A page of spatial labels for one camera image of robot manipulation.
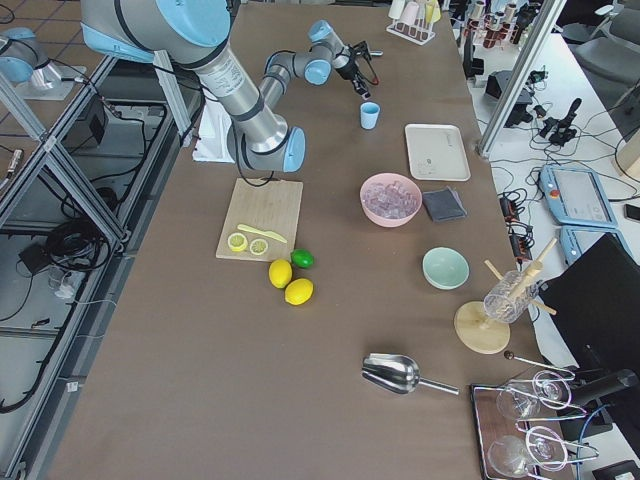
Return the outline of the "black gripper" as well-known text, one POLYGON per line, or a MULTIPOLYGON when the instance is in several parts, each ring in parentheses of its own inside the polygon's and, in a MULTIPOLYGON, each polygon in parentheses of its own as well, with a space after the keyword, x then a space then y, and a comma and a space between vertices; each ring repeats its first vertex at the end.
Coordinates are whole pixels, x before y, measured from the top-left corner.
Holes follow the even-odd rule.
POLYGON ((344 80, 351 82, 358 95, 363 96, 364 94, 369 93, 371 97, 368 86, 363 83, 360 69, 356 61, 356 55, 354 53, 337 53, 333 59, 333 67, 344 80))

